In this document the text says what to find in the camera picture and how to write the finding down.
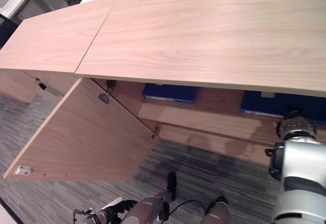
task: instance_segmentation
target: office chair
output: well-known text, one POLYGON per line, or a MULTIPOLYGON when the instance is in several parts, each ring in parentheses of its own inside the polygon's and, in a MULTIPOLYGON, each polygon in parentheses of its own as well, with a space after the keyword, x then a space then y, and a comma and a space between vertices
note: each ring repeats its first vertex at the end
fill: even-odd
POLYGON ((0 49, 5 45, 18 25, 0 14, 0 49))

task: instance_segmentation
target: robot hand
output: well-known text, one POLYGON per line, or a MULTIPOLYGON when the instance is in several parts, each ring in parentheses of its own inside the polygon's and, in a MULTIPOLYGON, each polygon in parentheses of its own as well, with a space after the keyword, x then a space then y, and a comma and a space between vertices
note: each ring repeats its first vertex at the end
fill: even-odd
POLYGON ((119 224, 121 222, 121 218, 118 217, 118 213, 130 211, 136 204, 137 201, 135 200, 123 200, 116 205, 108 206, 101 211, 107 214, 107 223, 109 223, 111 220, 111 224, 119 224))
POLYGON ((83 221, 83 224, 119 224, 121 222, 121 218, 118 217, 118 213, 123 213, 125 211, 130 211, 135 205, 137 201, 135 200, 122 200, 119 203, 107 206, 101 209, 99 212, 94 213, 93 210, 89 211, 73 211, 73 221, 74 223, 77 221, 75 218, 76 214, 79 215, 87 215, 83 221))

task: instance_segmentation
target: gray carpet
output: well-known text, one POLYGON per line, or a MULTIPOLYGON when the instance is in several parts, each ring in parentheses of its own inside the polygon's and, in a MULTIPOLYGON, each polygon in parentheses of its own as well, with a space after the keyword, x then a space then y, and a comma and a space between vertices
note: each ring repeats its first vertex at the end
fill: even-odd
MULTIPOLYGON (((26 105, 0 95, 1 175, 53 107, 41 97, 26 105)), ((118 196, 141 200, 155 195, 165 187, 169 171, 178 177, 177 201, 171 208, 190 199, 207 206, 223 194, 229 200, 232 223, 270 223, 277 182, 266 167, 168 141, 154 147, 129 182, 27 182, 0 177, 0 196, 25 224, 72 223, 74 208, 99 209, 118 196)), ((198 204, 189 203, 167 223, 199 223, 202 216, 198 204)))

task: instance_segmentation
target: blue box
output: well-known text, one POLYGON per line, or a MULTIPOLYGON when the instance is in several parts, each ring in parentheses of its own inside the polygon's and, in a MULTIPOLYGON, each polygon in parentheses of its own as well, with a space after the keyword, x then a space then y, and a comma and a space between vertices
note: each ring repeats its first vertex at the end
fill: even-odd
POLYGON ((143 95, 145 98, 194 104, 196 90, 196 87, 148 83, 143 95))
POLYGON ((289 109, 298 109, 316 123, 326 123, 326 98, 274 93, 262 97, 261 92, 245 91, 241 112, 282 118, 289 109))

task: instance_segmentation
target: wooden countertop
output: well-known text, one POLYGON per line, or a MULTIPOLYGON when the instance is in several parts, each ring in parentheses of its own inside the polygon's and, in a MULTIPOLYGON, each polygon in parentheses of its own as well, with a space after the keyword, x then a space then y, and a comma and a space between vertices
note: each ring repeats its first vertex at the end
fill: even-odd
MULTIPOLYGON (((87 77, 326 97, 325 47, 326 0, 116 0, 73 67, 87 77)), ((1 55, 0 68, 10 68, 1 55)))

